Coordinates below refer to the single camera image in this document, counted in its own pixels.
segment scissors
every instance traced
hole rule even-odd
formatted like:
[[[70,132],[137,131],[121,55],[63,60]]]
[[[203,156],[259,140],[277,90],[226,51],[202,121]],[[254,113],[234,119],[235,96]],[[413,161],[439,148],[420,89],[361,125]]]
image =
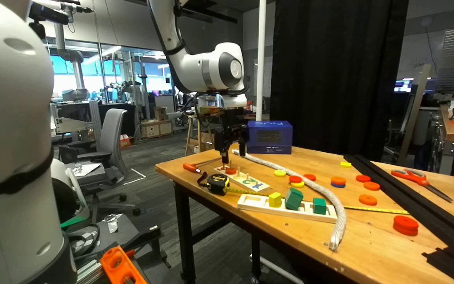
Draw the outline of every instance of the scissors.
[[[436,189],[430,183],[427,181],[427,176],[425,174],[412,170],[412,169],[404,169],[403,171],[401,170],[393,170],[391,171],[391,174],[393,176],[397,176],[399,178],[404,178],[410,181],[416,182],[418,185],[421,185],[422,187],[425,187],[426,189],[430,190],[440,198],[444,199],[445,201],[452,202],[453,199],[451,199],[449,196],[444,194],[442,191],[439,189]]]

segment wooden peg board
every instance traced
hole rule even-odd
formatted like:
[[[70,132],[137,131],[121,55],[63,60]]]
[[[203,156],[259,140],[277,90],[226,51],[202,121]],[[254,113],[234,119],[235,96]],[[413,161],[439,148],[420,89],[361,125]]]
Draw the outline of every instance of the wooden peg board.
[[[222,167],[215,168],[215,171],[225,174],[232,181],[235,181],[238,185],[243,185],[244,187],[252,189],[253,191],[256,191],[256,192],[259,192],[263,189],[270,187],[267,183],[261,182],[260,180],[253,178],[252,176],[249,176],[249,180],[246,180],[246,174],[243,172],[239,172],[239,176],[238,176],[237,172],[236,172],[236,174],[227,174],[227,173],[225,173],[225,170],[222,169]]]
[[[285,208],[284,198],[281,199],[281,206],[276,208],[269,206],[269,197],[267,196],[242,194],[238,201],[238,208],[327,223],[335,223],[337,221],[337,214],[333,205],[327,205],[326,214],[315,214],[313,213],[313,202],[308,201],[301,202],[301,206],[297,210],[290,210]]]

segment yellow ring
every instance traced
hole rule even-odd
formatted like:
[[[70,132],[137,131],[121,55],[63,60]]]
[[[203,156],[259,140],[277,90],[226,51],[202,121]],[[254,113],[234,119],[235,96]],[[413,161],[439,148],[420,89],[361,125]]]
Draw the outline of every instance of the yellow ring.
[[[285,171],[283,171],[283,170],[276,170],[276,171],[274,171],[274,175],[282,177],[282,176],[286,176],[287,173]]]
[[[295,182],[291,182],[290,185],[292,185],[292,187],[296,187],[296,188],[301,188],[301,187],[304,187],[304,182],[301,181],[299,183],[295,183]]]

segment blue box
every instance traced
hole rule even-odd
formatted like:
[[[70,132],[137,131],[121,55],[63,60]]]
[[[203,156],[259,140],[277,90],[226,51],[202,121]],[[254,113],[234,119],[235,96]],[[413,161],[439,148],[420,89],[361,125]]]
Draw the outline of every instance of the blue box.
[[[292,153],[292,126],[288,121],[248,122],[247,153]]]

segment black table leg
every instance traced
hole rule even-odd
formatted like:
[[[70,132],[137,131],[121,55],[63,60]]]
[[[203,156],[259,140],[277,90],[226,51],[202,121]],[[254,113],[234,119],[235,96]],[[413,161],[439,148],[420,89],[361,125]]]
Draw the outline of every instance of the black table leg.
[[[260,240],[252,235],[252,284],[260,283]]]
[[[185,284],[195,284],[194,241],[190,221],[189,197],[180,190],[181,185],[174,182],[180,254],[182,256],[182,279]]]

